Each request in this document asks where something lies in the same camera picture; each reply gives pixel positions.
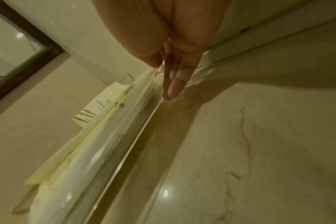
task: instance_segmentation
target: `marble floor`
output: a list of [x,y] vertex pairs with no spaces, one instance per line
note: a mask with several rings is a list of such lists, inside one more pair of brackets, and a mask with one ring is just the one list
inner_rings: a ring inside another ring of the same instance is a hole
[[88,223],[336,224],[336,21],[193,80]]

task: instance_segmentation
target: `hand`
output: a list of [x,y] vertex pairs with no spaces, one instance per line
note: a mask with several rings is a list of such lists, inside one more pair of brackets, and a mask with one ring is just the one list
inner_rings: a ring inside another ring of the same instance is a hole
[[219,29],[231,0],[92,0],[103,22],[133,56],[165,60],[163,97],[176,98]]

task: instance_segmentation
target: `dark wooden frame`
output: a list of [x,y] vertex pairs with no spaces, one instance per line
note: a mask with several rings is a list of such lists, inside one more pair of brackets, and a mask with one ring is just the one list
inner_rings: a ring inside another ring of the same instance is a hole
[[64,51],[57,43],[8,6],[3,0],[0,0],[0,16],[16,29],[23,31],[28,38],[41,43],[45,47],[45,49],[0,79],[1,99]]

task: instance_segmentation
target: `brown stripe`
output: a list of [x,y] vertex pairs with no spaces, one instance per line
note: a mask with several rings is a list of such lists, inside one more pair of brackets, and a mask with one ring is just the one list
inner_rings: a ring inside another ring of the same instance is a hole
[[79,121],[82,121],[82,122],[85,122],[85,123],[89,123],[88,121],[83,120],[83,119],[81,119],[81,118],[79,118],[79,117],[74,117],[74,118],[77,119],[77,120],[79,120]]
[[86,116],[86,117],[91,117],[91,118],[94,118],[93,116],[90,116],[88,114],[85,114],[85,113],[82,113],[82,112],[79,112],[80,115],[83,115],[83,116]]
[[92,115],[94,115],[94,116],[97,116],[95,113],[92,113],[92,112],[90,112],[89,110],[86,110],[86,109],[83,109],[85,112],[87,112],[87,113],[90,113],[90,114],[92,114]]

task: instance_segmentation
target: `glass panel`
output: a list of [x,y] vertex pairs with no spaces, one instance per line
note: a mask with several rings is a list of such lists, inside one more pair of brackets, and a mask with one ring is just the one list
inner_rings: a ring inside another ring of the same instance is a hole
[[0,78],[30,59],[44,47],[0,16]]

